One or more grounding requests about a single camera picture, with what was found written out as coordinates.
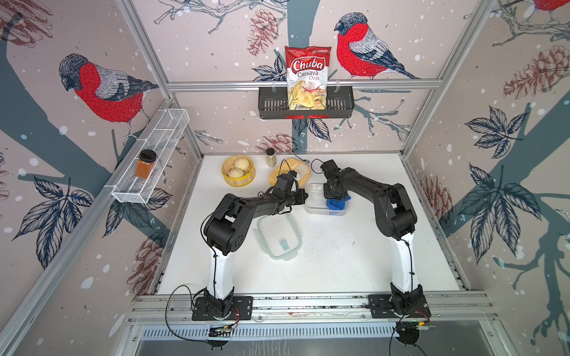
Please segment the clear plastic lunch box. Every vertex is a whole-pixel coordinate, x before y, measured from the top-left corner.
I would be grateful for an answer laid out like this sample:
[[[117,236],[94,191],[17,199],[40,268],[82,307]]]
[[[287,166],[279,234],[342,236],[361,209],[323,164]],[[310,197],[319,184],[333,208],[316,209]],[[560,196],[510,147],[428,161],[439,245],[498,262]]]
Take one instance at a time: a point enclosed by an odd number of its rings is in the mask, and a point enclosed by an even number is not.
[[[330,215],[330,216],[341,216],[346,214],[349,209],[349,201],[347,202],[347,208],[341,212],[335,212],[328,209],[326,205],[327,199],[324,198],[324,184],[323,183],[307,183],[304,187],[308,194],[304,208],[309,214],[317,215]]]

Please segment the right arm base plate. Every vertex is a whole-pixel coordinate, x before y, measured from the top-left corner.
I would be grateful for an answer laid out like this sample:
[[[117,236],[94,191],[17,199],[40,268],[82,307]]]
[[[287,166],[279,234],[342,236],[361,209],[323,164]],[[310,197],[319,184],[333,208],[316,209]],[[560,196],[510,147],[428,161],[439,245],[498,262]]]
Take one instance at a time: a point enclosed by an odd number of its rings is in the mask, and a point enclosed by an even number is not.
[[[402,295],[368,295],[366,308],[372,319],[389,318],[431,318],[431,311],[424,295],[403,297]]]

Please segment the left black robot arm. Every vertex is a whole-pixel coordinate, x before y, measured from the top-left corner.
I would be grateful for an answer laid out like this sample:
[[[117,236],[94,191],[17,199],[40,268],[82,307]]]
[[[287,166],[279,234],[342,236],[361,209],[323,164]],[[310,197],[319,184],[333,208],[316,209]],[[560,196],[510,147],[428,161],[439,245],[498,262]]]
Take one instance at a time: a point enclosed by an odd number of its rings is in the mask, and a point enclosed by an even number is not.
[[[200,233],[211,252],[210,281],[203,292],[206,310],[215,317],[232,311],[234,252],[243,245],[252,221],[259,217],[288,214],[293,206],[303,205],[308,194],[300,188],[297,172],[278,176],[275,185],[257,197],[226,194],[218,207],[205,219]]]

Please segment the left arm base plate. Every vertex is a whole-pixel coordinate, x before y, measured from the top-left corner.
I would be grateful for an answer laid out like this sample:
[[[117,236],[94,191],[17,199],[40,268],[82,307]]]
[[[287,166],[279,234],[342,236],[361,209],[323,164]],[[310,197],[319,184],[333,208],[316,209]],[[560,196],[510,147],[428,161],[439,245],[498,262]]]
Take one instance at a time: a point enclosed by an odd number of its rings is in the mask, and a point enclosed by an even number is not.
[[[225,300],[218,300],[212,295],[199,297],[194,303],[191,316],[193,321],[236,321],[252,318],[253,297],[228,296]]]

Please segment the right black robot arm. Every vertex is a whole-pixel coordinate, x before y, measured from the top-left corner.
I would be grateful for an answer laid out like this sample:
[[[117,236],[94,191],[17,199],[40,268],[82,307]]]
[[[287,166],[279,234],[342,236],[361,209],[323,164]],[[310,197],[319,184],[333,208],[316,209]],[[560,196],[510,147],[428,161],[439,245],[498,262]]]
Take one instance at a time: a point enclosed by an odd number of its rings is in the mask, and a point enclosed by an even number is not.
[[[340,169],[334,160],[321,164],[327,182],[324,197],[345,200],[350,192],[358,194],[373,205],[378,230],[390,239],[392,279],[390,302],[399,317],[431,316],[423,287],[416,276],[414,262],[414,232],[417,213],[405,187],[390,185],[365,177],[353,168]]]

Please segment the clear lunch box lid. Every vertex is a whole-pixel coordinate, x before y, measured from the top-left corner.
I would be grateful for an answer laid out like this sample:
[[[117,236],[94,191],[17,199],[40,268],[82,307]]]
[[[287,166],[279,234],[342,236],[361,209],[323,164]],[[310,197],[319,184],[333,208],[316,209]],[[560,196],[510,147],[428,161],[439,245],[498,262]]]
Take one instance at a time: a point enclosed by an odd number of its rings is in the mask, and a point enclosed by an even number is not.
[[[273,260],[291,260],[302,246],[302,235],[290,214],[265,216],[254,230],[262,251]]]

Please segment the blue cleaning cloth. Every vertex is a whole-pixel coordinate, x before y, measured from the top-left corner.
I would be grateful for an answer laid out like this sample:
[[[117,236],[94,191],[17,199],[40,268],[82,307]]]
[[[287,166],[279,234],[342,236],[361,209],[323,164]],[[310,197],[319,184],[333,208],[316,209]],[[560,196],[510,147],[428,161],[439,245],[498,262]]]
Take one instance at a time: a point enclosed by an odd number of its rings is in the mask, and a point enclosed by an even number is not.
[[[335,212],[344,211],[347,208],[347,202],[351,200],[351,197],[342,198],[341,200],[327,199],[326,205],[329,210]]]

